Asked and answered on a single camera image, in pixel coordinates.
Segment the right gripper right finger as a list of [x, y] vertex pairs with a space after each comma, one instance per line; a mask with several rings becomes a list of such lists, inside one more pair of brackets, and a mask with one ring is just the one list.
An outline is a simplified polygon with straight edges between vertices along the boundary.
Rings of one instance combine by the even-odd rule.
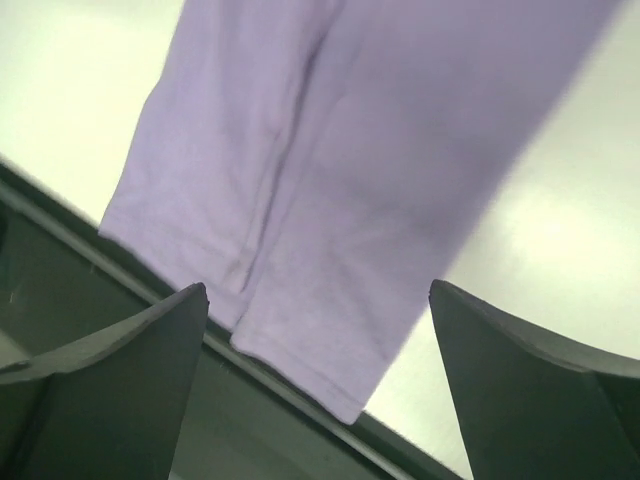
[[636, 479], [639, 362], [443, 280], [429, 306], [476, 479]]

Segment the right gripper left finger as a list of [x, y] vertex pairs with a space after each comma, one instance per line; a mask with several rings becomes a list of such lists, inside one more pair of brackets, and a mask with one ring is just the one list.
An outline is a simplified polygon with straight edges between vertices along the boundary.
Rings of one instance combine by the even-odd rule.
[[1, 368], [4, 479], [169, 477], [207, 323], [202, 284]]

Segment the purple t shirt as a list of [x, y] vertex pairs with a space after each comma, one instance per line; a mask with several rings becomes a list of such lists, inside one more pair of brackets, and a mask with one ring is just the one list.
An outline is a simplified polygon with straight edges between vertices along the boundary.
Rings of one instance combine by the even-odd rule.
[[615, 7], [187, 1], [100, 234], [351, 424]]

